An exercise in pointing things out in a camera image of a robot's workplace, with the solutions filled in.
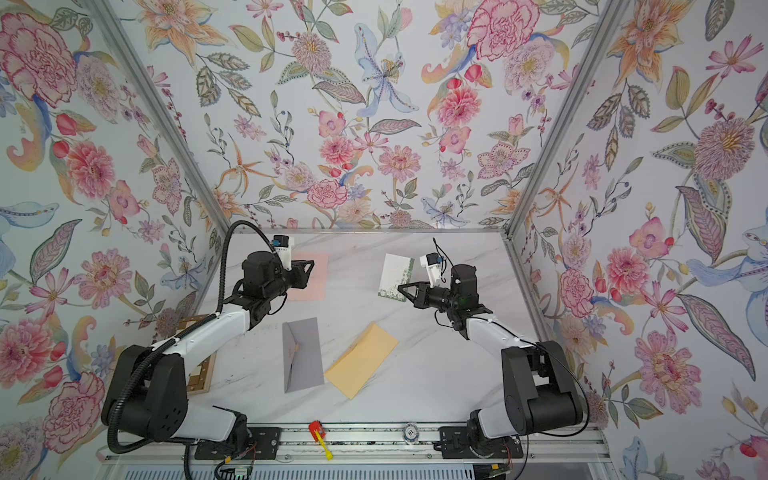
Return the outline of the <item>pink envelope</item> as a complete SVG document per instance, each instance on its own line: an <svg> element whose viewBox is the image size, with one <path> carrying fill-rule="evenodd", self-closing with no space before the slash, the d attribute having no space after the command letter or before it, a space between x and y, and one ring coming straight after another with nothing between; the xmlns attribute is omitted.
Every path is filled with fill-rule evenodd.
<svg viewBox="0 0 768 480"><path fill-rule="evenodd" d="M326 253L297 252L293 260L313 260L314 267L304 289L290 289L289 301L323 301L326 298L329 255Z"/></svg>

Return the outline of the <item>green bordered letter paper underneath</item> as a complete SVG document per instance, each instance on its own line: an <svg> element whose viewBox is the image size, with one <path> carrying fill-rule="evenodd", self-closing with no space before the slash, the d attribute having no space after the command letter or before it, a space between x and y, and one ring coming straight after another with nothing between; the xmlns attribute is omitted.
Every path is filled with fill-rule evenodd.
<svg viewBox="0 0 768 480"><path fill-rule="evenodd" d="M414 259L387 253L377 295L388 300L405 302L406 297L399 292L398 287L411 281Z"/></svg>

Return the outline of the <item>grey lavender envelope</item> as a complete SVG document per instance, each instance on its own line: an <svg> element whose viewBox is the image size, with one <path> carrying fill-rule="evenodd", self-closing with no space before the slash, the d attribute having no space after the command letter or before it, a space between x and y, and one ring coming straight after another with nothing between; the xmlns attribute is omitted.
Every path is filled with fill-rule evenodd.
<svg viewBox="0 0 768 480"><path fill-rule="evenodd" d="M292 393L324 383L324 369L316 318L282 325L284 392Z"/></svg>

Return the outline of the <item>yellow envelope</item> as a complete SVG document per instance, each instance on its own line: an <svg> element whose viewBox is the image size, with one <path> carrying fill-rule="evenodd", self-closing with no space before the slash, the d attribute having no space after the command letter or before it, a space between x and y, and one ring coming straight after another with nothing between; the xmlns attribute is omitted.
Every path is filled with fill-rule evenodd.
<svg viewBox="0 0 768 480"><path fill-rule="evenodd" d="M397 345L395 337L371 323L324 376L346 398L353 399Z"/></svg>

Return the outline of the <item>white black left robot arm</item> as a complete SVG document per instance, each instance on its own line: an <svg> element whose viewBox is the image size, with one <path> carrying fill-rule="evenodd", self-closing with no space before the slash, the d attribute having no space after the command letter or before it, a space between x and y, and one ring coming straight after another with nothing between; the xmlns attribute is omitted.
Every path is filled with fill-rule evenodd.
<svg viewBox="0 0 768 480"><path fill-rule="evenodd" d="M203 360L259 325L275 299L305 289L314 266L312 260L290 260L281 253L252 253L242 264L242 279L213 313L163 341L123 351L101 414L109 450L127 454L167 442L210 443L235 455L250 448L254 442L246 415L192 404L188 378Z"/></svg>

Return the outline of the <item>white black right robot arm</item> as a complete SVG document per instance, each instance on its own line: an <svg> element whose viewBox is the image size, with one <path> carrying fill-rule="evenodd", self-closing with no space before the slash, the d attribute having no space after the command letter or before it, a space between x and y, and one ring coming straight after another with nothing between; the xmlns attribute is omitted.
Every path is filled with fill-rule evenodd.
<svg viewBox="0 0 768 480"><path fill-rule="evenodd" d="M470 414L467 430L476 444L504 437L549 433L586 421L577 380L555 342L534 342L503 325L480 302L476 268L451 268L449 285L432 281L400 284L397 290L415 308L447 316L449 326L481 346L502 372L502 399Z"/></svg>

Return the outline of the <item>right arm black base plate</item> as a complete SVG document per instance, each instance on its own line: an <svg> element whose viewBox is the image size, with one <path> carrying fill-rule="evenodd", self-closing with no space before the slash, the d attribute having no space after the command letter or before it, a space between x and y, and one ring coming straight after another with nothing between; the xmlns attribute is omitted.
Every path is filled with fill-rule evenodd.
<svg viewBox="0 0 768 480"><path fill-rule="evenodd" d="M441 426L433 449L448 460L522 459L524 451L519 439L507 436L496 439L475 438L466 426Z"/></svg>

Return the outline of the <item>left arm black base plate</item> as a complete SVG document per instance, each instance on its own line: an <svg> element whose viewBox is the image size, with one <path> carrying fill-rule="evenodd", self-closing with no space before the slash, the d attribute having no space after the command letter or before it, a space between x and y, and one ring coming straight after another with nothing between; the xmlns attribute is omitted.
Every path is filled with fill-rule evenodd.
<svg viewBox="0 0 768 480"><path fill-rule="evenodd" d="M195 450L195 460L216 460L226 458L275 460L280 445L282 429L279 427L249 427L248 434L238 437L233 433L227 440L201 441Z"/></svg>

